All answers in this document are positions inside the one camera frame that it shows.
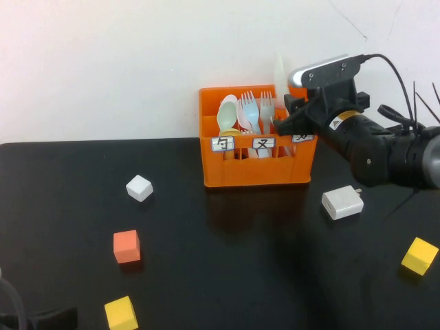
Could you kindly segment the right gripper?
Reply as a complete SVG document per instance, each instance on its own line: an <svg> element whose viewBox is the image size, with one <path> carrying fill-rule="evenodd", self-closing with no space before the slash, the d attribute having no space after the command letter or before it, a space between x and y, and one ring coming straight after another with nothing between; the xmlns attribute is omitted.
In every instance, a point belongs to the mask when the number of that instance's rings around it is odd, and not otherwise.
<svg viewBox="0 0 440 330"><path fill-rule="evenodd" d="M368 187L386 184L388 149L385 139L391 133L363 114L369 107L369 95L357 92L354 80L347 80L308 89L307 97L305 120L298 117L304 112L305 98L284 95L290 116L273 121L275 132L279 136L308 135L310 127L350 163L356 181Z"/></svg>

